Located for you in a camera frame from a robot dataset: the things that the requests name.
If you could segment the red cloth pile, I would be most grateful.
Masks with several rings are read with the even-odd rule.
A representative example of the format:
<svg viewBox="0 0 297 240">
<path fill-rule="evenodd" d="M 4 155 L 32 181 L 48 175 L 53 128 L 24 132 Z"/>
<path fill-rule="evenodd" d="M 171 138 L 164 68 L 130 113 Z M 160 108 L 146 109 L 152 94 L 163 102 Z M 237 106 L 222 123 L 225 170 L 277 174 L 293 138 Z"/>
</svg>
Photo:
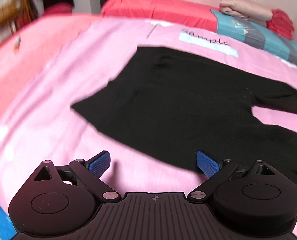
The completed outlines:
<svg viewBox="0 0 297 240">
<path fill-rule="evenodd" d="M 72 6 L 68 3 L 57 3 L 44 10 L 43 16 L 52 14 L 70 14 L 72 13 Z"/>
</svg>

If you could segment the black pants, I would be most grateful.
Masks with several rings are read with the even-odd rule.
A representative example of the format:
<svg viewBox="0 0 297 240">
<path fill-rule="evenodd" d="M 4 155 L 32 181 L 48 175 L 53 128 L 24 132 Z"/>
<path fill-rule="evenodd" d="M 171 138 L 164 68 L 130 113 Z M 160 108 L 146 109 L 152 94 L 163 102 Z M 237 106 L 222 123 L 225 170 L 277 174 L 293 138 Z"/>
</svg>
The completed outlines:
<svg viewBox="0 0 297 240">
<path fill-rule="evenodd" d="M 122 72 L 72 109 L 99 132 L 188 170 L 198 151 L 241 165 L 266 161 L 297 185 L 297 133 L 253 116 L 297 114 L 297 90 L 198 55 L 138 47 Z"/>
</svg>

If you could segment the pink printed bedsheet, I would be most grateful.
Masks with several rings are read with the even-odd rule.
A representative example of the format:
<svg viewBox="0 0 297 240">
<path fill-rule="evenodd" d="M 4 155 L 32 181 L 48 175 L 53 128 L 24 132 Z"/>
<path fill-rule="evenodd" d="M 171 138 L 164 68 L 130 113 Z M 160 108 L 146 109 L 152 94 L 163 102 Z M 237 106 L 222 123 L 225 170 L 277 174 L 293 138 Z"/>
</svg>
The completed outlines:
<svg viewBox="0 0 297 240">
<path fill-rule="evenodd" d="M 272 165 L 276 200 L 190 202 L 208 178 L 99 132 L 72 109 L 108 85 L 138 47 L 198 55 L 290 85 L 297 66 L 233 38 L 150 20 L 103 18 L 65 45 L 0 121 L 0 205 L 14 239 L 297 239 L 297 185 Z M 254 106 L 265 125 L 297 133 L 297 114 Z M 68 165 L 110 153 L 100 180 L 118 202 L 34 202 L 42 162 Z"/>
</svg>

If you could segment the folded beige blanket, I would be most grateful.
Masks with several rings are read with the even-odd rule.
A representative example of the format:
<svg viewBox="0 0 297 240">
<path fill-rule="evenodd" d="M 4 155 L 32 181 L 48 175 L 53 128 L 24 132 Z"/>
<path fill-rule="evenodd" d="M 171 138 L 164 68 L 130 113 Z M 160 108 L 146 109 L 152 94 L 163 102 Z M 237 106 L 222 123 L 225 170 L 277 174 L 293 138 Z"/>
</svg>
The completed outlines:
<svg viewBox="0 0 297 240">
<path fill-rule="evenodd" d="M 219 11 L 247 21 L 267 26 L 273 17 L 272 10 L 252 0 L 220 0 Z"/>
</svg>

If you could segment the teal grey striped pillow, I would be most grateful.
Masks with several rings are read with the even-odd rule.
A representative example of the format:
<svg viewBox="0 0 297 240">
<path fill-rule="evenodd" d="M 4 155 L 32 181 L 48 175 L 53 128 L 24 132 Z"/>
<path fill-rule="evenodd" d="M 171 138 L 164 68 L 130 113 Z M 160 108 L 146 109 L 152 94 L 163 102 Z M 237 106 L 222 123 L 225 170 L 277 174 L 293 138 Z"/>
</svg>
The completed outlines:
<svg viewBox="0 0 297 240">
<path fill-rule="evenodd" d="M 249 46 L 265 50 L 297 66 L 297 42 L 241 18 L 211 10 L 217 18 L 217 33 L 229 36 Z"/>
</svg>

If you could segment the folded red blanket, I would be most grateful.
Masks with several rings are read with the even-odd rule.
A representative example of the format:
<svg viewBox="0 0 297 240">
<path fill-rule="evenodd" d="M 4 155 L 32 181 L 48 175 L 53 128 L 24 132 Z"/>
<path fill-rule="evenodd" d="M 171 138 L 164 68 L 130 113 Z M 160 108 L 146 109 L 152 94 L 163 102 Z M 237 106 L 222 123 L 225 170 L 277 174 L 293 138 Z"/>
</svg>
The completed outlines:
<svg viewBox="0 0 297 240">
<path fill-rule="evenodd" d="M 267 28 L 288 40 L 293 39 L 293 22 L 288 14 L 280 9 L 272 9 L 272 19 L 267 21 Z"/>
</svg>

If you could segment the red mattress cover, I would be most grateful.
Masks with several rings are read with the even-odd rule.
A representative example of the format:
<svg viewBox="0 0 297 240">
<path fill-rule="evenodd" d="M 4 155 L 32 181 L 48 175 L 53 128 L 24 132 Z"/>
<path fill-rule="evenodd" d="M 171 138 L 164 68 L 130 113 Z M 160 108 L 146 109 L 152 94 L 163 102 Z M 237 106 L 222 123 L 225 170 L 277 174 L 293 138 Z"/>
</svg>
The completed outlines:
<svg viewBox="0 0 297 240">
<path fill-rule="evenodd" d="M 177 23 L 193 28 L 217 31 L 214 7 L 181 0 L 107 0 L 103 16 L 147 18 Z"/>
</svg>

